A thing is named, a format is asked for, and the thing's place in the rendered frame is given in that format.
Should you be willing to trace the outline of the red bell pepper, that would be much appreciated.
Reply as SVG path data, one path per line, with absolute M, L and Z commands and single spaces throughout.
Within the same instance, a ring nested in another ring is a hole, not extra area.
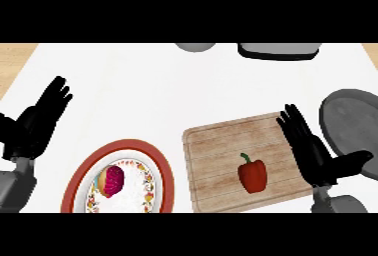
M 246 163 L 238 167 L 238 176 L 243 186 L 250 194 L 259 193 L 266 189 L 268 171 L 262 160 L 253 161 L 250 156 L 243 153 Z

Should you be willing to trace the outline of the grey round object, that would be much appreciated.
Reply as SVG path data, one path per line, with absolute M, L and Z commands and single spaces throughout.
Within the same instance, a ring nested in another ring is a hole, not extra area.
M 215 46 L 215 43 L 178 43 L 178 47 L 186 52 L 204 52 Z

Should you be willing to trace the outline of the dark grey pan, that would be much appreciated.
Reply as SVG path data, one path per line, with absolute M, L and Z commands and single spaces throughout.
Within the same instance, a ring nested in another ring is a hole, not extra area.
M 368 150 L 362 175 L 378 181 L 378 96 L 358 89 L 334 91 L 319 108 L 324 137 L 339 156 Z

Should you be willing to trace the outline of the white floral-rimmed plate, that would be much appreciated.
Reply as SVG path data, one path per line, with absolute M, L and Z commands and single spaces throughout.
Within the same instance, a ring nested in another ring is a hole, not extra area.
M 124 172 L 122 191 L 107 198 L 99 190 L 101 173 L 108 166 Z M 153 158 L 136 150 L 120 150 L 102 157 L 82 180 L 74 211 L 77 213 L 158 213 L 163 202 L 163 180 Z

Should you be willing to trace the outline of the wooden cutting board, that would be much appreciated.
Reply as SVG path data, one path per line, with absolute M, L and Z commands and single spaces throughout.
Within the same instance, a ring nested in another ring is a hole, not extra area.
M 184 132 L 184 149 L 194 211 L 243 212 L 312 194 L 277 122 L 277 112 L 210 124 Z M 238 167 L 260 160 L 268 186 L 248 193 Z

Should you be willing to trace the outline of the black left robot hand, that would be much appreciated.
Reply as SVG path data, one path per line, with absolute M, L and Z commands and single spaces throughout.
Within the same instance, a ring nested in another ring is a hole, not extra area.
M 26 157 L 34 160 L 48 148 L 58 120 L 73 99 L 67 79 L 57 76 L 37 103 L 18 119 L 0 113 L 0 143 L 5 144 L 3 159 Z

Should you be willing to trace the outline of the grey and black appliance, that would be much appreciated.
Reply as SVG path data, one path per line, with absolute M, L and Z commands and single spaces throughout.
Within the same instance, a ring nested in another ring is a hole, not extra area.
M 246 58 L 278 61 L 312 60 L 321 43 L 240 43 L 238 53 Z

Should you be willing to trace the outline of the red round placemat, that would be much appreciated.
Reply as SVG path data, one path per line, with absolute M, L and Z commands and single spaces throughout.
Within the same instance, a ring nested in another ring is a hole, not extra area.
M 64 213 L 77 213 L 74 211 L 74 200 L 76 194 L 79 190 L 79 186 L 85 175 L 95 165 L 95 162 L 105 157 L 110 153 L 120 151 L 120 150 L 136 150 L 145 153 L 154 160 L 157 167 L 160 169 L 161 180 L 163 180 L 163 202 L 161 208 L 158 213 L 167 213 L 173 210 L 173 202 L 175 202 L 175 179 L 169 161 L 157 149 L 154 145 L 148 142 L 138 140 L 138 139 L 123 139 L 116 142 L 108 143 L 104 147 L 101 147 L 92 155 L 88 157 L 85 162 L 82 163 L 71 181 L 68 183 L 68 187 L 65 190 L 64 200 L 61 211 Z

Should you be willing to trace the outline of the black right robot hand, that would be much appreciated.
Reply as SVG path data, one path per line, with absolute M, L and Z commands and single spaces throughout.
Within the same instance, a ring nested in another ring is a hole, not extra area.
M 339 178 L 355 176 L 362 172 L 374 154 L 368 150 L 361 150 L 333 157 L 321 138 L 312 133 L 294 104 L 285 105 L 277 122 L 291 146 L 302 176 L 313 187 L 337 185 Z

